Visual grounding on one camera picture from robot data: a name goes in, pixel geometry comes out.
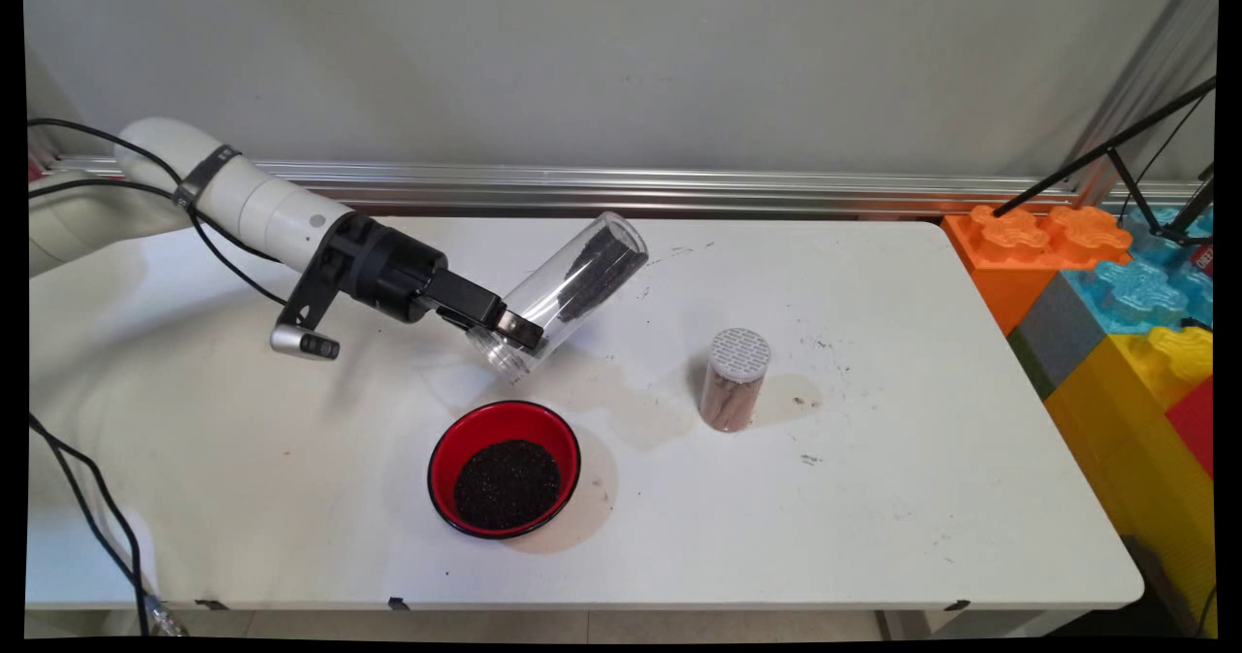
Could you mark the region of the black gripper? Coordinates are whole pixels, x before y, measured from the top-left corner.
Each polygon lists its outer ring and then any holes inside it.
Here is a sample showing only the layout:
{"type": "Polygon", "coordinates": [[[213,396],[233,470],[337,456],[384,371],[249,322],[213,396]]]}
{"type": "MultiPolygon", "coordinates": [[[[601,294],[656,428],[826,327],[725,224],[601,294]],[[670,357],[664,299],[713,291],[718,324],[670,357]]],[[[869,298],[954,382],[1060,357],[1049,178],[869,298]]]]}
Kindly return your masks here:
{"type": "Polygon", "coordinates": [[[433,312],[484,348],[537,353],[544,340],[544,329],[510,312],[501,295],[453,273],[443,252],[395,228],[378,228],[366,245],[363,300],[404,324],[433,312]]]}

